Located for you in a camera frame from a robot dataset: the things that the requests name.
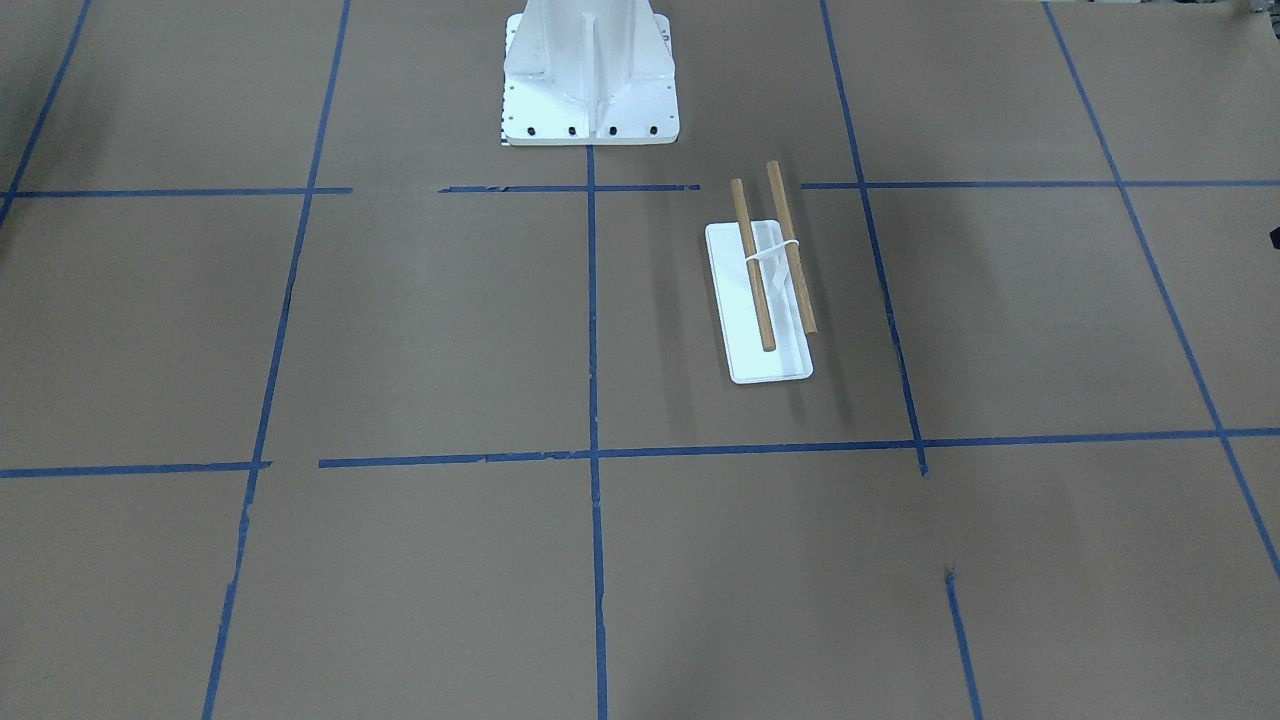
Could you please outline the white towel rack base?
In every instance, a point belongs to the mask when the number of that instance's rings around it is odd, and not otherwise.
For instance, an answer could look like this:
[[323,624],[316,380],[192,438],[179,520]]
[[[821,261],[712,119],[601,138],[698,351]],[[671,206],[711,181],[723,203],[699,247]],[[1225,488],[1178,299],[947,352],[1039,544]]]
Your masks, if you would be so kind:
[[791,255],[777,220],[753,222],[756,252],[749,256],[736,222],[709,224],[705,245],[730,379],[739,386],[804,380],[814,364]]

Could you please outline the upper wooden rack rod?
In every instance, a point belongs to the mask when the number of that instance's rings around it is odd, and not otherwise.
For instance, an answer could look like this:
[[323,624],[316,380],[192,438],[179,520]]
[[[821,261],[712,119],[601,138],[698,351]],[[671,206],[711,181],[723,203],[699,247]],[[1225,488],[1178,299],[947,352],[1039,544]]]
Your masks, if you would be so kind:
[[748,208],[748,200],[741,178],[730,181],[730,195],[733,204],[735,218],[739,227],[742,245],[744,261],[748,273],[748,282],[751,291],[751,301],[756,316],[756,327],[764,352],[774,352],[777,348],[774,327],[771,316],[765,283],[762,272],[762,263],[758,256],[756,240],[754,234],[753,219]]

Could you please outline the wooden rack rod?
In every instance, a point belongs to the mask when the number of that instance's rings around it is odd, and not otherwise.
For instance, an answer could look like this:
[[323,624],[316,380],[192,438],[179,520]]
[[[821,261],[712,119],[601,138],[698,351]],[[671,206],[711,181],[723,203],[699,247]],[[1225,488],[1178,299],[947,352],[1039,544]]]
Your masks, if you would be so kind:
[[794,214],[788,201],[786,183],[778,160],[769,160],[765,164],[768,174],[771,197],[777,211],[777,222],[783,238],[783,251],[788,264],[790,279],[797,304],[797,311],[804,334],[817,334],[817,315],[813,307],[812,293],[803,265],[803,256],[797,242],[797,232],[794,224]]
[[777,348],[774,327],[771,316],[765,283],[762,272],[762,263],[758,256],[756,240],[754,234],[753,219],[748,208],[748,200],[741,178],[730,181],[730,195],[733,204],[735,218],[739,227],[742,245],[744,261],[748,273],[748,282],[751,291],[751,301],[756,316],[756,327],[764,352],[774,352]]

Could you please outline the lower wooden rack rod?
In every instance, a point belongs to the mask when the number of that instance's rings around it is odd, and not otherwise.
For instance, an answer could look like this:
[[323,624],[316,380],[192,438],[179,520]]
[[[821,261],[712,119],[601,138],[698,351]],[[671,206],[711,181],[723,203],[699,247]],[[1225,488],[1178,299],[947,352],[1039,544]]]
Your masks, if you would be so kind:
[[794,214],[788,201],[786,183],[778,160],[769,160],[765,164],[768,174],[771,197],[777,211],[777,222],[783,238],[783,251],[788,264],[790,279],[797,304],[797,311],[804,334],[817,334],[817,315],[813,307],[812,293],[803,265],[803,256],[797,242],[797,232],[794,224]]

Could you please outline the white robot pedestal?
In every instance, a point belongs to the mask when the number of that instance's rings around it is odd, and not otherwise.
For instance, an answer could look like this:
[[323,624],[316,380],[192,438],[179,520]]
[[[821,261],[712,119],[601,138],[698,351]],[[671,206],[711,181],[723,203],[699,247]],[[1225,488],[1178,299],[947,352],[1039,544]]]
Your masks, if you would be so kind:
[[506,20],[503,72],[507,146],[678,140],[671,23],[649,1],[527,1]]

